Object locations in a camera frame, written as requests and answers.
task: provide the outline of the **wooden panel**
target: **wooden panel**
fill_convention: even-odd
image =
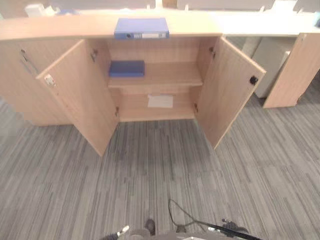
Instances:
[[[265,70],[223,37],[214,47],[215,58],[208,68],[198,101],[196,118],[214,148],[228,131]]]
[[[104,11],[53,17],[25,17],[0,21],[0,41],[42,38],[113,38],[118,18],[165,18],[171,37],[221,36],[222,30],[208,12],[172,10]]]
[[[109,88],[119,89],[123,95],[131,94],[182,94],[188,93],[190,90],[189,86],[181,85],[150,85],[150,86],[130,86],[122,88]]]
[[[176,9],[178,5],[178,0],[162,0],[162,6],[164,8]]]
[[[78,39],[46,39],[21,41],[19,47],[25,51],[25,56],[36,68],[38,75],[63,53],[71,48]]]
[[[301,33],[263,107],[295,106],[320,69],[319,53],[320,33]]]
[[[149,63],[144,77],[110,77],[109,88],[201,86],[203,84],[195,62]]]
[[[207,75],[208,67],[213,57],[211,49],[213,50],[216,41],[217,37],[205,37],[200,40],[196,63],[203,80]]]
[[[121,122],[193,119],[188,93],[173,95],[173,108],[148,107],[148,95],[123,95],[119,107]]]
[[[50,92],[69,119],[102,156],[118,124],[116,108],[107,89],[105,76],[99,64],[94,63],[91,53],[95,42],[80,40],[63,56],[44,70],[37,79],[45,84],[50,74],[56,86]]]
[[[195,62],[199,37],[168,39],[108,39],[112,60],[144,60],[146,63]]]
[[[189,94],[190,94],[190,100],[191,100],[193,105],[194,104],[198,105],[199,96],[201,94],[201,91],[202,91],[202,86],[190,87]]]
[[[19,51],[18,43],[0,45],[0,96],[34,125],[71,124],[50,92],[35,81]]]
[[[113,99],[114,105],[119,107],[121,105],[122,101],[122,93],[119,88],[110,88],[109,92],[111,94],[111,97]]]

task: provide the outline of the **cabinet shelf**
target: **cabinet shelf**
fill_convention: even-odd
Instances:
[[[123,95],[119,106],[120,122],[195,118],[188,93],[173,96],[173,108],[148,107],[147,94]]]
[[[146,63],[143,77],[110,77],[108,87],[193,87],[203,82],[195,62]]]

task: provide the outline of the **white object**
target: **white object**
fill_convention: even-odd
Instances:
[[[148,95],[148,108],[172,109],[174,106],[174,96],[172,95]]]
[[[43,4],[30,4],[24,8],[29,17],[46,16],[46,10]]]
[[[271,12],[280,14],[293,14],[297,0],[275,0]]]
[[[129,230],[129,228],[129,225],[127,225],[124,228],[122,228],[121,231],[118,231],[116,234],[118,235],[118,237],[120,237],[121,235],[125,234]]]
[[[46,16],[54,16],[59,12],[60,12],[59,8],[56,8],[56,10],[54,10],[51,5],[45,8],[45,15]]]
[[[295,44],[295,37],[263,37],[252,59],[266,70],[254,93],[266,98]]]

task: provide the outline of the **door handle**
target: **door handle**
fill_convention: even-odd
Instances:
[[[256,76],[252,76],[249,80],[249,82],[254,86],[258,82],[258,78]]]
[[[23,57],[24,61],[26,63],[29,63],[29,65],[33,68],[33,70],[35,71],[35,73],[38,75],[39,74],[39,71],[37,69],[37,67],[34,65],[34,63],[28,58],[28,55],[26,53],[26,51],[24,49],[21,49],[20,50],[20,54],[21,56]]]
[[[20,63],[23,65],[24,69],[25,69],[29,74],[32,75],[31,70],[29,69],[29,67],[27,66],[27,64],[26,64],[22,59],[20,59]]]

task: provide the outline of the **gray carpet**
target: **gray carpet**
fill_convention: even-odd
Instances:
[[[252,96],[216,151],[193,120],[132,122],[100,158],[74,127],[32,126],[0,100],[1,240],[97,240],[149,217],[165,233],[168,198],[263,239],[320,239],[319,77],[296,107]]]

